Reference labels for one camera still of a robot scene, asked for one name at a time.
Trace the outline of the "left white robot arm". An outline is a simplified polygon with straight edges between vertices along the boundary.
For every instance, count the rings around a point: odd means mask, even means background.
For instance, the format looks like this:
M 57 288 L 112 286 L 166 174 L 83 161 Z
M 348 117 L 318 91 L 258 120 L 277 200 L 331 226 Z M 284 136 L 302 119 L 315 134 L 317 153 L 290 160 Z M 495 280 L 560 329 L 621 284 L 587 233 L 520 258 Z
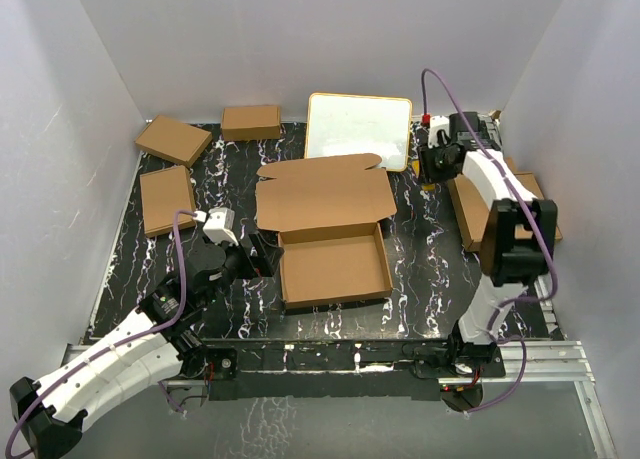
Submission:
M 206 244 L 204 264 L 195 271 L 177 242 L 175 271 L 119 325 L 58 369 L 10 387 L 16 422 L 10 436 L 22 436 L 35 458 L 61 458 L 107 412 L 201 362 L 203 347 L 192 325 L 235 281 L 274 276 L 284 253 L 258 232 L 248 240 Z

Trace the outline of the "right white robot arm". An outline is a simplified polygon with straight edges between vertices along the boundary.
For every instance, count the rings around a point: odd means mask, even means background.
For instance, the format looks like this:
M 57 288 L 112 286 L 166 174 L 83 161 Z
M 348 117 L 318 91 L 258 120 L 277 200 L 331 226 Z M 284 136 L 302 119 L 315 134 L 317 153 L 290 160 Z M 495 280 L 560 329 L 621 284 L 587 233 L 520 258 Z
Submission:
M 421 117 L 419 174 L 436 184 L 467 179 L 487 209 L 479 246 L 481 278 L 447 340 L 452 368 L 478 377 L 497 357 L 497 334 L 509 310 L 551 271 L 558 208 L 526 189 L 474 112 Z

